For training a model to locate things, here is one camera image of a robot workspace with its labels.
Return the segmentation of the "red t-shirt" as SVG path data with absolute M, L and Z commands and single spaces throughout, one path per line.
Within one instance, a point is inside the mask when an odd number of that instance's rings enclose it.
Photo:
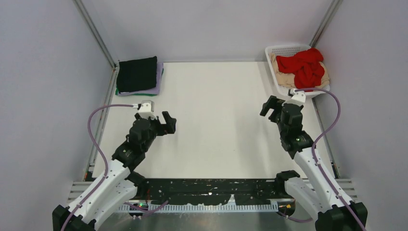
M 322 85 L 322 79 L 326 74 L 321 64 L 323 60 L 323 55 L 315 48 L 300 51 L 290 57 L 276 57 L 278 70 L 284 74 L 293 74 L 294 85 L 297 89 Z

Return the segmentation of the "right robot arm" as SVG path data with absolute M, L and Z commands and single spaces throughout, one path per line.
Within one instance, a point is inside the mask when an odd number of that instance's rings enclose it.
M 317 231 L 364 231 L 368 211 L 344 191 L 321 163 L 314 140 L 303 130 L 302 106 L 270 96 L 261 116 L 271 110 L 269 120 L 278 126 L 283 149 L 307 176 L 310 187 L 294 170 L 275 177 L 275 193 L 291 196 L 310 215 Z

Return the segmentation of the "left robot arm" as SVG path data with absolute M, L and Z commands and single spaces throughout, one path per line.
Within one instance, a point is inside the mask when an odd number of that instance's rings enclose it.
M 53 210 L 53 230 L 96 231 L 125 202 L 147 195 L 145 177 L 134 170 L 156 137 L 176 132 L 177 120 L 167 111 L 162 116 L 163 124 L 158 117 L 135 114 L 126 140 L 118 146 L 105 171 L 68 206 L 58 205 Z

